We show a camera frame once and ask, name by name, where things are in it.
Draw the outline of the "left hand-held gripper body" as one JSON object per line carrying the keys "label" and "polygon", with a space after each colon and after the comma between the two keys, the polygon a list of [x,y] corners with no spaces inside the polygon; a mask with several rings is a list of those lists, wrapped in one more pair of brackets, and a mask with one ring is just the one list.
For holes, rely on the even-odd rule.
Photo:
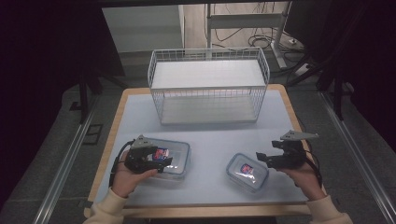
{"label": "left hand-held gripper body", "polygon": [[150,161],[147,148],[154,146],[143,134],[140,134],[131,144],[124,165],[135,174],[148,170],[157,170],[157,161]]}

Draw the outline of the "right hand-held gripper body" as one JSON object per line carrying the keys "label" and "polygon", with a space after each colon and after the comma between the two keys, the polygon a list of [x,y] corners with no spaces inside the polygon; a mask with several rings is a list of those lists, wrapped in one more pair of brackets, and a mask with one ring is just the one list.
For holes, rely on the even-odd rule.
{"label": "right hand-held gripper body", "polygon": [[279,141],[284,142],[282,155],[273,156],[269,161],[269,167],[275,169],[298,169],[303,164],[308,163],[313,169],[316,165],[307,158],[306,150],[303,147],[303,140],[318,138],[317,133],[303,133],[289,130],[280,137]]}

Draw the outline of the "large clear food container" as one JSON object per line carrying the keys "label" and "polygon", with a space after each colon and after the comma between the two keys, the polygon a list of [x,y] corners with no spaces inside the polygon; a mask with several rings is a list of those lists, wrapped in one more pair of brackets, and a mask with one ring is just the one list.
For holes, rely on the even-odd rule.
{"label": "large clear food container", "polygon": [[188,143],[164,139],[150,138],[149,141],[157,147],[157,151],[147,155],[148,161],[163,161],[172,158],[156,178],[181,181],[184,179],[191,163],[191,147]]}

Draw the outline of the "small clear food container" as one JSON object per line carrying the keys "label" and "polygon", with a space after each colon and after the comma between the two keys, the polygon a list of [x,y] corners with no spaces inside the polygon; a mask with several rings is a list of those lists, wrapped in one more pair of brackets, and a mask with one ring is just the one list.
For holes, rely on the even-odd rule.
{"label": "small clear food container", "polygon": [[243,189],[257,192],[268,178],[269,171],[247,155],[236,153],[226,166],[226,175]]}

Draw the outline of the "person's right hand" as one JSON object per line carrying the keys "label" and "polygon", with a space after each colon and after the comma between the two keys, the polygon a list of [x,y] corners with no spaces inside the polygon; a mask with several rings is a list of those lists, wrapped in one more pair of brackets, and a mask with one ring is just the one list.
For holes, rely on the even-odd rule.
{"label": "person's right hand", "polygon": [[326,194],[318,183],[313,168],[307,163],[298,169],[280,169],[280,172],[289,176],[309,201],[317,201],[326,197]]}

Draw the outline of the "black floor plate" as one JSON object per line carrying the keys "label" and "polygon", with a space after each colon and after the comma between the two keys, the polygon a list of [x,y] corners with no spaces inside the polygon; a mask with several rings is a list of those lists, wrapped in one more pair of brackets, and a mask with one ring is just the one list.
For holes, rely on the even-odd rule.
{"label": "black floor plate", "polygon": [[95,146],[101,136],[102,124],[91,124],[83,138],[83,145]]}

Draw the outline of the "white power strip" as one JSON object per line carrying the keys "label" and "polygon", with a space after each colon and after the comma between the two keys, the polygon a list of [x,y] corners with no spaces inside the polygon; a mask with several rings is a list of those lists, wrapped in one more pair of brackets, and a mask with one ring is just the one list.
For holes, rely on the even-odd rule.
{"label": "white power strip", "polygon": [[294,75],[299,77],[302,74],[304,74],[305,72],[307,72],[309,69],[311,68],[311,65],[309,63],[304,63],[300,68],[298,68]]}

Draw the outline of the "black stand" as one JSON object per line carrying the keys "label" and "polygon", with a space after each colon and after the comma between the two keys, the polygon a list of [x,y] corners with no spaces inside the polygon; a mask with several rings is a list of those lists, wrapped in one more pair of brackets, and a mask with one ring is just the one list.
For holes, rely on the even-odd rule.
{"label": "black stand", "polygon": [[70,110],[80,111],[79,123],[82,124],[88,117],[88,112],[89,112],[88,90],[91,90],[91,92],[94,95],[98,95],[102,93],[103,86],[100,83],[97,75],[81,73],[79,76],[78,89],[79,89],[79,104],[77,102],[74,102],[70,106]]}

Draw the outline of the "grey panel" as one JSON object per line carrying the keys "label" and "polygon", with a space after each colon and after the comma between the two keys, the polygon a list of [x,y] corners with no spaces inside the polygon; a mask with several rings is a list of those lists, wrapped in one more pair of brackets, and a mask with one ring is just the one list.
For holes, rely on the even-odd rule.
{"label": "grey panel", "polygon": [[184,47],[183,6],[106,7],[102,11],[118,52]]}

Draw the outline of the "dark curtain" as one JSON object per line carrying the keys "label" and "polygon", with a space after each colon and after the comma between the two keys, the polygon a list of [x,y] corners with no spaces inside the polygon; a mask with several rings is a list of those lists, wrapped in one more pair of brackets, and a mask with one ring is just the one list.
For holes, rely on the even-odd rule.
{"label": "dark curtain", "polygon": [[341,85],[351,102],[396,151],[396,0],[292,0],[286,32],[324,69],[317,88]]}

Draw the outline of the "aluminium floor rail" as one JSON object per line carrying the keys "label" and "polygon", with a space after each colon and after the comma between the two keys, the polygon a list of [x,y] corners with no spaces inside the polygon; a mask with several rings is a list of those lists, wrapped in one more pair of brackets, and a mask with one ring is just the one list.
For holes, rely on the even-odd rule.
{"label": "aluminium floor rail", "polygon": [[360,171],[366,186],[373,195],[375,202],[377,203],[379,210],[381,211],[385,220],[388,224],[396,224],[396,206],[390,199],[388,193],[385,191],[383,185],[375,176],[375,173],[373,172],[367,160],[363,157],[360,148],[352,137],[346,124],[340,120],[333,111],[333,103],[331,98],[323,92],[320,92],[318,95],[323,101],[336,130],[339,132],[342,140],[344,141],[347,151],[351,154],[353,161],[357,165],[357,168]]}
{"label": "aluminium floor rail", "polygon": [[56,203],[58,202],[60,195],[63,191],[64,184],[67,177],[70,174],[71,168],[76,160],[79,149],[82,145],[85,134],[87,133],[89,126],[92,122],[95,108],[98,103],[98,98],[94,97],[89,103],[89,112],[85,120],[78,126],[77,133],[75,134],[72,143],[66,150],[64,158],[56,172],[55,177],[49,186],[49,189],[40,205],[33,224],[48,224],[50,217],[54,211]]}

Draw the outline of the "white metal desk frame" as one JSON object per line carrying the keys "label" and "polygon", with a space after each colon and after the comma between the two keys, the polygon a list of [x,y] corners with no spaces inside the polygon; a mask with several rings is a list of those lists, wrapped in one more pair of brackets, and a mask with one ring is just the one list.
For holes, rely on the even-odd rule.
{"label": "white metal desk frame", "polygon": [[291,2],[287,2],[281,13],[216,15],[211,13],[212,7],[210,4],[207,4],[205,7],[206,46],[209,49],[212,48],[211,31],[213,29],[276,28],[276,37],[270,42],[270,47],[274,53],[279,68],[285,69],[287,65],[280,53],[279,44],[289,15],[290,5]]}

